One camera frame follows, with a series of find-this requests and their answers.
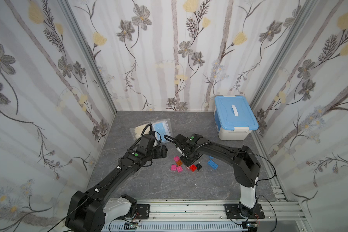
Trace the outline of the red lego brick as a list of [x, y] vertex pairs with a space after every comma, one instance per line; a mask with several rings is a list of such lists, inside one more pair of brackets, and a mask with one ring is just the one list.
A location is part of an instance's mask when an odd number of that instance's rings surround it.
[[197, 167], [195, 165], [191, 165], [189, 168], [192, 172], [197, 170]]

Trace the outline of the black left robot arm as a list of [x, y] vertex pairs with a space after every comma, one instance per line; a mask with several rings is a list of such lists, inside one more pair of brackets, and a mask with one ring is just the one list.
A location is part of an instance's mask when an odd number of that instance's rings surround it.
[[147, 124], [110, 174], [94, 187], [72, 196], [67, 215], [57, 225], [64, 222], [74, 232], [100, 232], [105, 225], [104, 208], [112, 193], [139, 169], [149, 167], [147, 162], [166, 155], [166, 146], [156, 139], [153, 125]]

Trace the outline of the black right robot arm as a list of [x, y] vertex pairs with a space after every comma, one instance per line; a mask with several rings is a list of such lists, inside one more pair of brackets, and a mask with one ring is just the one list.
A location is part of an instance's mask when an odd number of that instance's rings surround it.
[[262, 165], [258, 157], [247, 146], [233, 148], [212, 142], [199, 134], [185, 137], [178, 134], [175, 138], [165, 135], [164, 138], [173, 143], [182, 155], [180, 160], [187, 167], [191, 167], [202, 155], [212, 156], [233, 167], [235, 180], [240, 184], [241, 196], [238, 212], [243, 218], [250, 218], [256, 212], [258, 197], [257, 184]]

